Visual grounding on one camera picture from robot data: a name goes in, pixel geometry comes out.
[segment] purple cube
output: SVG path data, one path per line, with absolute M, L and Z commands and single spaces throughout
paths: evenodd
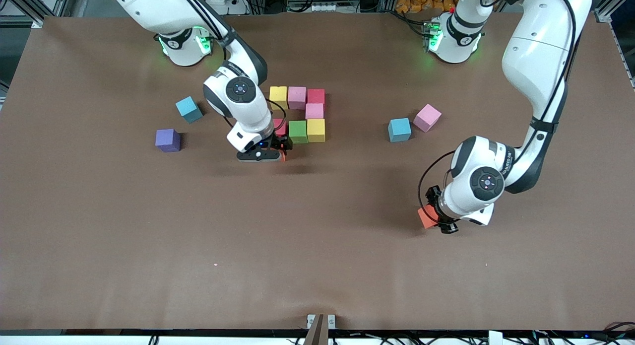
M 174 129 L 157 130 L 154 144 L 164 153 L 178 152 L 181 150 L 181 135 Z

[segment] green led light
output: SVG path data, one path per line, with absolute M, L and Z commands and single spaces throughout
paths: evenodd
M 481 39 L 481 36 L 483 36 L 483 34 L 479 33 L 478 37 L 476 37 L 476 41 L 474 41 L 474 47 L 472 47 L 472 52 L 476 51 L 476 49 L 478 49 L 478 41 Z
M 159 38 L 159 42 L 161 42 L 161 47 L 163 47 L 163 54 L 167 56 L 168 55 L 167 46 L 165 46 L 165 44 L 163 43 L 163 40 L 161 40 L 161 38 Z
M 430 39 L 430 47 L 429 48 L 430 48 L 431 51 L 437 51 L 437 49 L 439 48 L 439 44 L 440 44 L 442 38 L 443 38 L 443 31 L 439 31 L 435 37 Z
M 200 37 L 196 37 L 196 42 L 199 44 L 200 47 L 200 51 L 202 53 L 204 53 L 205 55 L 207 55 L 210 51 L 209 48 L 209 43 L 207 42 L 206 38 L 200 38 Z

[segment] light pink cube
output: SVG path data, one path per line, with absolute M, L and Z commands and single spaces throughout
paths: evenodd
M 278 128 L 280 123 L 282 123 L 282 118 L 274 118 L 274 129 Z M 276 135 L 279 137 L 283 137 L 286 135 L 286 121 L 284 121 L 284 125 L 281 126 L 278 130 L 276 130 Z
M 426 104 L 421 112 L 417 113 L 414 123 L 424 132 L 428 132 L 428 130 L 435 125 L 440 116 L 441 112 L 436 110 L 433 106 Z
M 291 109 L 304 109 L 307 104 L 306 87 L 289 87 L 289 95 L 286 99 Z
M 324 104 L 307 103 L 306 119 L 324 119 Z

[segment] yellow cube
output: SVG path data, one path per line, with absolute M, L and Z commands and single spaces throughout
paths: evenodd
M 286 102 L 286 87 L 270 87 L 269 100 L 278 103 L 283 109 L 289 109 L 289 103 Z M 279 109 L 277 105 L 273 103 L 270 107 L 271 110 Z
M 324 119 L 307 119 L 309 143 L 324 143 L 326 141 L 325 124 Z

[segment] orange cube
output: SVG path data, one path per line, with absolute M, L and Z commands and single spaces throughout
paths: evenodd
M 430 215 L 430 217 L 434 218 L 435 220 L 439 219 L 439 216 L 436 213 L 433 205 L 431 204 L 425 205 L 424 209 L 426 209 L 426 212 Z M 427 214 L 424 213 L 424 210 L 422 210 L 421 208 L 417 210 L 417 212 L 419 212 L 419 218 L 421 218 L 421 222 L 424 225 L 424 229 L 430 229 L 438 225 L 438 222 L 428 217 Z

